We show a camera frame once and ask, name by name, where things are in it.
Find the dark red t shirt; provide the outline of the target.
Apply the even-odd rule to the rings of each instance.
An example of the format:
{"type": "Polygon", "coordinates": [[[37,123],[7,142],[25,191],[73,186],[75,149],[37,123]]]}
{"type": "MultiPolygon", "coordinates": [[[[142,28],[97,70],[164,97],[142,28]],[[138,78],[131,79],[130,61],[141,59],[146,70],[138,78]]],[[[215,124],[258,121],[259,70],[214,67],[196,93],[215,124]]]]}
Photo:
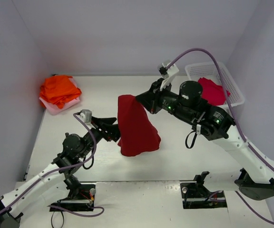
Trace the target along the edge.
{"type": "Polygon", "coordinates": [[[118,97],[117,122],[121,134],[118,146],[123,156],[133,157],[159,149],[161,138],[158,131],[133,95],[118,97]]]}

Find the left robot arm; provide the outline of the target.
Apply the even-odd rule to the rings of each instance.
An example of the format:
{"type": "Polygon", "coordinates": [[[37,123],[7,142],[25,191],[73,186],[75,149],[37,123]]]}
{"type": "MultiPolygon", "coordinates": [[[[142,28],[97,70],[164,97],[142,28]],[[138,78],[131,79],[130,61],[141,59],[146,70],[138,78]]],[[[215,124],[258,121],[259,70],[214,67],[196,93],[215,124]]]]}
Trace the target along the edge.
{"type": "Polygon", "coordinates": [[[83,124],[87,130],[83,137],[66,133],[62,152],[52,163],[20,187],[0,196],[0,228],[18,228],[21,217],[39,207],[78,197],[82,184],[74,174],[94,157],[100,140],[119,140],[116,120],[92,117],[89,124],[83,124]]]}

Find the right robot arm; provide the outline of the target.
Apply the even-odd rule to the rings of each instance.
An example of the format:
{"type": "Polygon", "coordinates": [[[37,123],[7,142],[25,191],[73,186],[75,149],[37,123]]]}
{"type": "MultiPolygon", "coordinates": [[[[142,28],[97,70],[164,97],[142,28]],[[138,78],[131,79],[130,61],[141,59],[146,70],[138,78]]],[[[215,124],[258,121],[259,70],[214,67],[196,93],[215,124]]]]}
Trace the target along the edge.
{"type": "Polygon", "coordinates": [[[255,146],[243,139],[234,119],[201,97],[202,86],[196,81],[185,81],[175,94],[171,92],[171,85],[163,86],[163,83],[163,79],[153,82],[136,100],[151,114],[163,109],[191,125],[195,136],[202,135],[218,145],[242,167],[239,171],[221,174],[202,172],[196,176],[196,192],[205,196],[218,190],[233,190],[253,200],[274,197],[274,161],[262,152],[254,152],[255,146]]]}

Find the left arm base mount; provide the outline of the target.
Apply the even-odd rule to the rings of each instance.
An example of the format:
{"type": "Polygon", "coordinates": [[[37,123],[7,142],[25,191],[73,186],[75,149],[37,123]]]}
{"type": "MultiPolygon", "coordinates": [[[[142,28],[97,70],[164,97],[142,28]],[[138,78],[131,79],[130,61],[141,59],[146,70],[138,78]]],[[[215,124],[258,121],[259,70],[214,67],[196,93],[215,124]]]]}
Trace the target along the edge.
{"type": "Polygon", "coordinates": [[[72,212],[89,212],[94,209],[94,201],[96,194],[95,183],[81,183],[76,177],[70,177],[64,181],[69,193],[67,197],[60,199],[52,203],[52,208],[49,208],[53,212],[51,217],[51,226],[53,226],[53,215],[55,212],[60,212],[63,219],[61,227],[65,222],[64,211],[55,207],[61,207],[72,212]]]}

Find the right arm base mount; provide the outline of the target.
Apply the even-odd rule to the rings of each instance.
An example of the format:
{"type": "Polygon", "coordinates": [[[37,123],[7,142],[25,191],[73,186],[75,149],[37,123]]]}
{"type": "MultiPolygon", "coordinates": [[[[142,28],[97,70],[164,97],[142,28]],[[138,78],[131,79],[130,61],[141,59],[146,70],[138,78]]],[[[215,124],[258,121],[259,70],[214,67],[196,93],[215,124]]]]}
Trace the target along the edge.
{"type": "Polygon", "coordinates": [[[183,209],[227,208],[223,191],[210,192],[205,186],[205,178],[210,172],[196,175],[191,181],[181,181],[180,190],[183,209]]]}

